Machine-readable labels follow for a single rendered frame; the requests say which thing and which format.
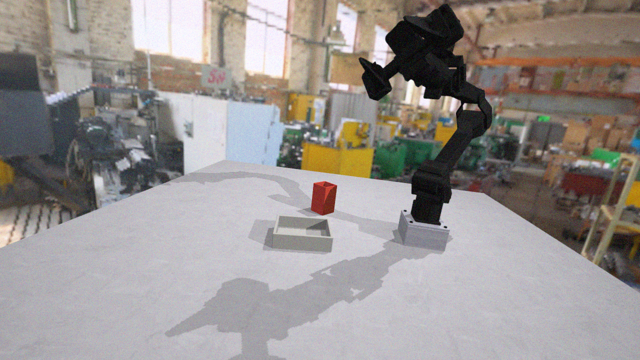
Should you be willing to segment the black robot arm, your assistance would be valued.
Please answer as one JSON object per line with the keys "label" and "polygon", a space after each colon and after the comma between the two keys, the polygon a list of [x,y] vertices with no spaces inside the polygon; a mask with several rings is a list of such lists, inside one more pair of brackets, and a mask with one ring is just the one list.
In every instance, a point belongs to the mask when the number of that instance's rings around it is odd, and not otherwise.
{"label": "black robot arm", "polygon": [[[404,20],[385,35],[385,42],[395,55],[414,39],[419,43],[424,40]],[[443,51],[439,45],[430,51],[439,59],[440,72],[431,82],[422,84],[424,100],[439,100],[446,96],[460,100],[461,106],[456,112],[457,130],[434,160],[425,159],[413,174],[411,194],[416,195],[416,199],[411,215],[416,223],[441,225],[443,203],[449,204],[452,195],[451,169],[470,142],[482,136],[492,124],[492,107],[485,98],[485,91],[466,81],[466,63],[462,55],[453,54],[454,47],[455,43]],[[464,104],[477,104],[480,111],[464,110]]]}

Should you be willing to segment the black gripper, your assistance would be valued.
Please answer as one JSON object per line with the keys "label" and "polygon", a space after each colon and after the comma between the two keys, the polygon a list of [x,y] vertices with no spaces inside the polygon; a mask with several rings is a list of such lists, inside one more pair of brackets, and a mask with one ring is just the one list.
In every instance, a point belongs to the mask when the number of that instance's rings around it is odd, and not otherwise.
{"label": "black gripper", "polygon": [[412,80],[419,88],[429,84],[440,72],[441,62],[431,51],[436,47],[446,51],[464,36],[464,28],[448,4],[442,4],[427,16],[403,16],[404,22],[422,38],[414,39],[384,68],[360,57],[365,72],[362,81],[371,100],[379,101],[393,90],[390,79],[400,73],[406,82]]}

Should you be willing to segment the dark red square cup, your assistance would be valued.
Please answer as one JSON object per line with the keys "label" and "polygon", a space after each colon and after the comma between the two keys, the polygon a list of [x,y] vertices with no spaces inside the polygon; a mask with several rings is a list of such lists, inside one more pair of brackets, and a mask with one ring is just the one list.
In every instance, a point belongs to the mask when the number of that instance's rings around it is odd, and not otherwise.
{"label": "dark red square cup", "polygon": [[320,215],[333,214],[337,189],[338,185],[327,181],[313,183],[311,211]]}

